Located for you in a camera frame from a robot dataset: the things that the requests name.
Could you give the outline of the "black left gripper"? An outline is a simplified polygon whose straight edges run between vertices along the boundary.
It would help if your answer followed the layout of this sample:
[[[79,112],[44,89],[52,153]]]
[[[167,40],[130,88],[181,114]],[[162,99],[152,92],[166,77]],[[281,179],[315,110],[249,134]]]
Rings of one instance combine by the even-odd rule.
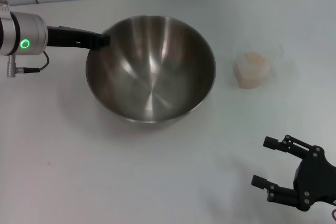
[[[69,28],[69,27],[52,27],[48,26],[48,43],[49,47],[69,47],[99,50],[110,46],[110,35],[98,34]]]

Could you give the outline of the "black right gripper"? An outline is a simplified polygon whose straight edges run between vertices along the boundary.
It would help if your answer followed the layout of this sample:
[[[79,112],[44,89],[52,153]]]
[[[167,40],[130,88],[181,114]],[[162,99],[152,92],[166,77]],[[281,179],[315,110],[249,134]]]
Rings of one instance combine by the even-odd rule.
[[[266,136],[263,147],[289,153],[302,159],[293,181],[294,189],[280,187],[253,175],[251,185],[267,191],[267,201],[308,211],[315,202],[336,206],[336,167],[319,146],[312,146],[290,135],[282,141]]]

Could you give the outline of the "stainless steel mixing bowl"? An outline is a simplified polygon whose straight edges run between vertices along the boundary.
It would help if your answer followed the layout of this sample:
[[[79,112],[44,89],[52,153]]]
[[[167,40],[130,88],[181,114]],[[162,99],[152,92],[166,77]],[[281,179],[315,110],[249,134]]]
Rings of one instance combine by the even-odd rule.
[[[138,15],[104,34],[110,44],[89,51],[86,78],[97,101],[115,116],[145,124],[172,122],[210,94],[216,78],[214,53],[189,24]]]

